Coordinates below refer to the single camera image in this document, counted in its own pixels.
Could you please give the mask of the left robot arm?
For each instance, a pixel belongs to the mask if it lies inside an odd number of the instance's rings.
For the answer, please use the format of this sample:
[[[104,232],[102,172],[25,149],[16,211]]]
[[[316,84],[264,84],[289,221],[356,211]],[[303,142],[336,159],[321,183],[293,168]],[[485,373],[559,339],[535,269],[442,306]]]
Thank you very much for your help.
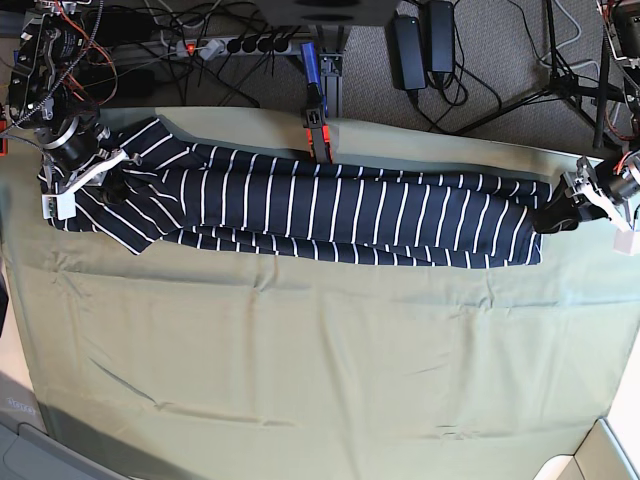
[[[606,219],[616,227],[614,250],[639,254],[639,3],[599,1],[603,47],[596,100],[593,146],[604,145],[604,133],[622,142],[618,157],[592,163],[583,156],[560,177],[549,202],[538,211],[540,234],[577,229],[580,223]]]

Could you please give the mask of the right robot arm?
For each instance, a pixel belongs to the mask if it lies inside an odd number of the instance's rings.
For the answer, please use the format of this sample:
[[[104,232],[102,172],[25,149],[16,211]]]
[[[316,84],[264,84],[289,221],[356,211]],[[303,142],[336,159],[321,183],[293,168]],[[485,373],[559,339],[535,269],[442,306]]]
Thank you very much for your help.
[[[104,8],[86,23],[75,1],[38,1],[23,27],[14,55],[1,146],[20,141],[17,130],[30,130],[29,146],[41,154],[46,188],[41,197],[47,220],[68,220],[77,212],[77,194],[95,188],[101,201],[127,198],[122,168],[138,165],[140,155],[119,146],[110,129],[99,123],[102,101],[77,80],[80,67],[115,67],[98,43]]]

